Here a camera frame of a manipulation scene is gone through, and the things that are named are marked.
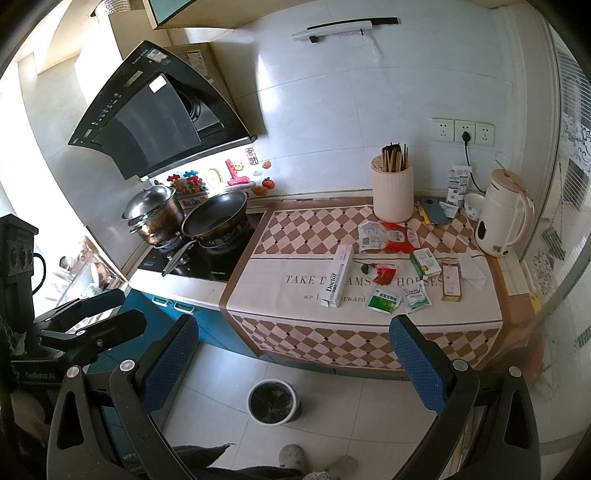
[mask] smartphone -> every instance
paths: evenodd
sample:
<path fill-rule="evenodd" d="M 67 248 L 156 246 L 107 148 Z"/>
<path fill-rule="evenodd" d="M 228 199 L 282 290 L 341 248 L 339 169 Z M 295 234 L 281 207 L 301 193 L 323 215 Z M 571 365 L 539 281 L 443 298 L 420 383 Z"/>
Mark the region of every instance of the smartphone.
<path fill-rule="evenodd" d="M 447 223 L 449 218 L 439 205 L 439 200 L 433 197 L 426 197 L 419 200 L 432 224 Z"/>

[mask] cabinet door handle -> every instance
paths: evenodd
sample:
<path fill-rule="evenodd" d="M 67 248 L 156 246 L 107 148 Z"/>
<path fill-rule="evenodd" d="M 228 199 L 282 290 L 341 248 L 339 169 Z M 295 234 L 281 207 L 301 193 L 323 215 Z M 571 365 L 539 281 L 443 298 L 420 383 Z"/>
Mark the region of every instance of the cabinet door handle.
<path fill-rule="evenodd" d="M 183 305 L 182 303 L 175 303 L 174 309 L 182 313 L 188 313 L 189 315 L 191 315 L 195 310 L 197 310 L 196 307 L 189 307 L 187 305 Z"/>
<path fill-rule="evenodd" d="M 152 299 L 153 303 L 155 303 L 156 305 L 159 305 L 161 307 L 168 307 L 169 301 L 170 301 L 169 299 L 161 299 L 160 297 L 154 297 Z"/>

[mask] gas stove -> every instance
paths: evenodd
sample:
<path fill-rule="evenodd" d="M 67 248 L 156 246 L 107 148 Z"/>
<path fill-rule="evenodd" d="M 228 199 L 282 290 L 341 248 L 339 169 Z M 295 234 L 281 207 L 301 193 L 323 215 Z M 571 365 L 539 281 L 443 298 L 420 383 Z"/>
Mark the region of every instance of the gas stove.
<path fill-rule="evenodd" d="M 206 245 L 204 248 L 196 242 L 183 254 L 180 262 L 170 275 L 227 282 L 262 216 L 262 213 L 246 214 L 248 223 L 242 226 L 239 237 L 232 239 L 231 248 L 211 248 L 210 245 Z M 171 243 L 167 246 L 168 248 L 153 248 L 138 268 L 140 270 L 162 272 L 170 258 L 186 241 L 188 242 L 189 239 L 183 238 Z"/>

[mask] wok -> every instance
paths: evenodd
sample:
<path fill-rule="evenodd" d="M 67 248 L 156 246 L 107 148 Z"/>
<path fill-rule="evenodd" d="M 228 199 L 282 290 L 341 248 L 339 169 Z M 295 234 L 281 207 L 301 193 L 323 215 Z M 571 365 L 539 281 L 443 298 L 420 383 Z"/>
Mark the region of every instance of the wok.
<path fill-rule="evenodd" d="M 213 241 L 228 234 L 246 219 L 246 193 L 240 191 L 220 193 L 195 207 L 181 225 L 181 234 L 192 240 L 184 244 L 162 271 L 168 275 L 177 266 L 187 248 L 199 240 Z"/>

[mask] pan handle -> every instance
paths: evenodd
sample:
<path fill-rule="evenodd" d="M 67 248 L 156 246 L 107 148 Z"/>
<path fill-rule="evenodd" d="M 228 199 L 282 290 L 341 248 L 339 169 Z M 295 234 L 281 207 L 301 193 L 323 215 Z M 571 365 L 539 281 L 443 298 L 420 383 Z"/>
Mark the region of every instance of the pan handle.
<path fill-rule="evenodd" d="M 196 241 L 197 241 L 197 239 L 191 240 L 190 242 L 187 242 L 186 244 L 184 244 L 180 248 L 180 250 L 178 252 L 176 252 L 174 254 L 174 257 L 172 257 L 170 259 L 170 262 L 168 262 L 168 264 L 166 265 L 166 267 L 164 267 L 164 270 L 162 270 L 162 276 L 168 275 L 169 273 L 172 272 L 172 270 L 174 270 L 174 267 L 177 266 L 177 263 L 181 259 L 181 256 L 183 255 L 183 253 L 185 253 L 185 251 L 187 250 L 187 248 L 189 248 L 191 245 L 193 245 Z"/>

